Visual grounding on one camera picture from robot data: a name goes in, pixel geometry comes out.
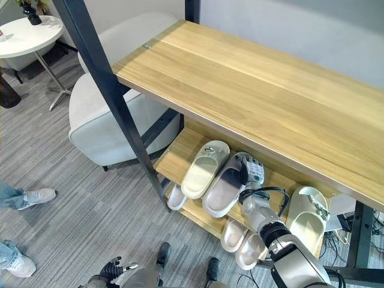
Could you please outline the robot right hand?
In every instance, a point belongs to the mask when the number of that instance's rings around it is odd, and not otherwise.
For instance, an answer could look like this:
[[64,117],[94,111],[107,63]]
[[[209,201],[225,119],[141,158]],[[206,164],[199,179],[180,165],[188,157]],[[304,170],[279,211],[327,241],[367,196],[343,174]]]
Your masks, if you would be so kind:
[[238,168],[234,172],[237,181],[247,188],[258,189],[265,180],[263,164],[247,152],[235,154],[235,164]]

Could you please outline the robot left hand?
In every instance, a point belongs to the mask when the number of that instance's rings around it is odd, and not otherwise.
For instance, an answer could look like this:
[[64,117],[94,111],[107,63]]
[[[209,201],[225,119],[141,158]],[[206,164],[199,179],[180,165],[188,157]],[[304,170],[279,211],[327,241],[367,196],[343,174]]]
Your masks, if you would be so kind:
[[110,261],[108,261],[101,269],[100,276],[108,279],[109,281],[112,281],[121,276],[123,273],[132,271],[139,267],[139,264],[137,262],[130,263],[126,266],[120,266],[121,260],[121,256],[116,256]]

